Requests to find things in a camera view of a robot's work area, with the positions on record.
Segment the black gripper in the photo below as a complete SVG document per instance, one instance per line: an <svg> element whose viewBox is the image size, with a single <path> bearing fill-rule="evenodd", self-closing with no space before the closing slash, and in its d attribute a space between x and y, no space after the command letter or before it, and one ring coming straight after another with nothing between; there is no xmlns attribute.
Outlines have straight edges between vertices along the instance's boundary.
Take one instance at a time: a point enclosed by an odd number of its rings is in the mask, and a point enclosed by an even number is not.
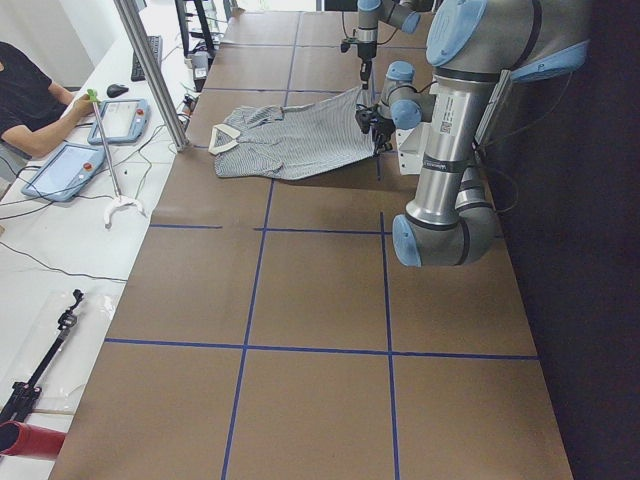
<svg viewBox="0 0 640 480"><path fill-rule="evenodd" d="M359 71L361 88L364 91L368 91L372 74L372 60L376 57L376 42L365 42L358 40L357 53L358 57L362 61Z"/></svg>
<svg viewBox="0 0 640 480"><path fill-rule="evenodd" d="M377 105L367 107L356 105L356 122L363 134L371 134L375 153L384 153L392 149L392 136L395 124L382 115Z"/></svg>

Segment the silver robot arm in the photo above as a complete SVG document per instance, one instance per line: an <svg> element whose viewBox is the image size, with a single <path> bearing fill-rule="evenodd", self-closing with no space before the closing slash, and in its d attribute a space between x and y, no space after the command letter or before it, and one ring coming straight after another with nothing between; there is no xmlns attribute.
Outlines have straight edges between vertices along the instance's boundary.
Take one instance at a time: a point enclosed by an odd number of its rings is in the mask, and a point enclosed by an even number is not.
<svg viewBox="0 0 640 480"><path fill-rule="evenodd" d="M360 0L357 2L358 24L355 30L357 55L361 61L360 81L369 89L373 59L376 57L378 27L384 23L406 34L413 34L425 12L435 13L442 1Z"/></svg>
<svg viewBox="0 0 640 480"><path fill-rule="evenodd" d="M532 82L580 68L589 45L588 1L361 1L356 45L360 77L368 81L378 27L413 33L433 13L426 59L434 86L418 90L414 67L396 61L381 95L358 106L360 129L376 152L397 130L426 129L415 197L392 225L398 260L410 267L457 266L489 249L496 215L473 158L487 117L505 81Z"/></svg>

